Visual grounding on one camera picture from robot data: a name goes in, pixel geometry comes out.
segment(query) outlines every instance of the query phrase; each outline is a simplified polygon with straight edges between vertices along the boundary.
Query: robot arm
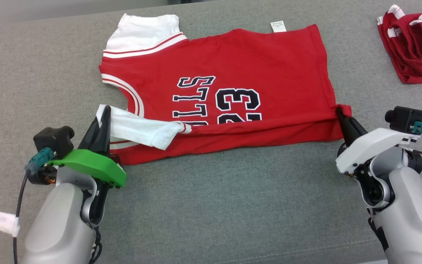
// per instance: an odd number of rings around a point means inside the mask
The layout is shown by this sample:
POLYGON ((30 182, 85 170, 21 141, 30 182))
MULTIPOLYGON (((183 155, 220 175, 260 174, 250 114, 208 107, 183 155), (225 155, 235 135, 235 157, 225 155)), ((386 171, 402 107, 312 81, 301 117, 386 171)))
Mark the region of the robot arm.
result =
POLYGON ((119 158, 109 153, 110 107, 94 119, 77 149, 69 140, 73 136, 72 129, 62 127, 34 137, 37 150, 48 147, 59 158, 28 178, 56 187, 27 234, 24 264, 92 264, 101 253, 99 225, 107 192, 126 180, 119 158))
POLYGON ((410 128, 422 123, 422 111, 396 107, 386 116, 395 130, 369 133, 353 118, 338 118, 347 148, 340 148, 337 167, 359 183, 389 264, 422 264, 422 158, 405 147, 420 137, 410 128))

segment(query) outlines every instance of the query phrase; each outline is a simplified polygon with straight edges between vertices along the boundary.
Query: red basketball jersey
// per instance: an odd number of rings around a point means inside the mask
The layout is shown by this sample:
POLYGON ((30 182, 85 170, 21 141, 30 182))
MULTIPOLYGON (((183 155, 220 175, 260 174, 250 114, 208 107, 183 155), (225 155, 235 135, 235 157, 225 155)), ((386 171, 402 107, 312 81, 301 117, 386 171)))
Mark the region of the red basketball jersey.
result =
MULTIPOLYGON (((103 82, 127 97, 128 111, 181 122, 184 132, 166 150, 112 142, 111 152, 124 164, 342 138, 316 25, 270 34, 236 29, 189 40, 178 31, 178 18, 176 27, 162 30, 162 17, 124 16, 99 68, 103 82), (141 23, 158 24, 161 37, 171 34, 154 45, 156 40, 132 39, 142 34, 141 23), (125 43, 121 35, 127 35, 125 43), (145 44, 128 47, 132 41, 145 44)), ((341 107, 351 115, 349 106, 341 107)))
POLYGON ((392 5, 377 19, 377 28, 400 80, 422 83, 422 14, 405 13, 392 5))

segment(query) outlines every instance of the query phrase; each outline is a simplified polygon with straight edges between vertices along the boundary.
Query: red fabric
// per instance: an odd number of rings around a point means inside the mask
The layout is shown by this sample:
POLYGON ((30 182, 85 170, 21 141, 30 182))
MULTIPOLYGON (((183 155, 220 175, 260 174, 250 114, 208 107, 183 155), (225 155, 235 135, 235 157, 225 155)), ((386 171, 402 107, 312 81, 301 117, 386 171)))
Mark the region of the red fabric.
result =
MULTIPOLYGON (((144 104, 145 118, 208 123, 192 126, 188 134, 178 134, 166 150, 144 145, 112 149, 125 165, 236 147, 338 140, 342 133, 337 107, 351 116, 349 106, 335 103, 327 55, 316 25, 271 34, 237 29, 183 40, 149 55, 103 57, 99 68, 102 74, 134 88, 144 104), (193 77, 211 76, 211 84, 190 84, 193 77), (179 87, 184 77, 189 77, 184 83, 191 86, 179 87), (200 88, 208 89, 205 100, 175 100, 176 96, 198 96, 200 88), (220 97, 220 92, 232 88, 252 94, 220 97), (258 106, 253 92, 258 93, 258 106), (223 108, 223 103, 230 109, 223 108), (200 110, 196 104, 206 105, 206 116, 181 115, 200 110), (174 112, 181 116, 174 117, 174 112), (243 122, 218 124, 220 116, 229 114, 238 115, 243 122), (249 121, 249 117, 260 115, 261 120, 249 121)), ((129 111, 134 112, 134 98, 128 91, 122 92, 128 98, 129 111)))
POLYGON ((421 14, 404 15, 396 19, 394 13, 385 13, 378 25, 380 37, 389 53, 400 80, 407 84, 422 83, 422 22, 410 25, 421 14), (388 36, 389 29, 400 29, 395 37, 388 36))

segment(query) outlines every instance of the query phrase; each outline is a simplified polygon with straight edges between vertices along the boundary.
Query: armhole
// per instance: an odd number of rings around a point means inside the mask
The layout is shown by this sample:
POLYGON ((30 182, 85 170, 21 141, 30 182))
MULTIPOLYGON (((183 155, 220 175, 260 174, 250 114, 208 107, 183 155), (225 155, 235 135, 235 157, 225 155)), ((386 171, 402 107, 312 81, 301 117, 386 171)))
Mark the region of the armhole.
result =
POLYGON ((128 99, 128 111, 139 116, 144 117, 144 104, 139 94, 127 82, 121 80, 113 75, 102 73, 102 82, 118 87, 128 99))

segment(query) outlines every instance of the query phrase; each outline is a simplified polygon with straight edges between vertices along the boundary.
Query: gray fabric surface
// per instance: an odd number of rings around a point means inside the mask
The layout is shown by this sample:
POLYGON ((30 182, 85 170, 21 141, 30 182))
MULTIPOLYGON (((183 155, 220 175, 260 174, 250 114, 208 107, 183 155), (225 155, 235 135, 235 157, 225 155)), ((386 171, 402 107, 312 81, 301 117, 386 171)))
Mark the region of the gray fabric surface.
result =
MULTIPOLYGON (((407 13, 422 2, 398 0, 407 13)), ((328 54, 337 101, 350 104, 368 130, 387 127, 396 105, 422 109, 422 85, 397 78, 376 18, 378 1, 233 0, 128 11, 176 14, 192 39, 244 28, 271 32, 316 23, 328 54)), ((75 144, 100 103, 126 107, 101 82, 97 66, 123 12, 11 25, 0 29, 0 211, 14 212, 32 136, 69 125, 75 144)), ((334 164, 340 142, 234 149, 127 167, 127 186, 112 190, 101 226, 99 263, 327 263, 384 257, 367 225, 356 182, 334 164)), ((422 150, 422 139, 415 144, 422 150)), ((19 257, 30 224, 52 187, 28 185, 19 257)), ((12 263, 12 238, 0 232, 0 264, 12 263)))

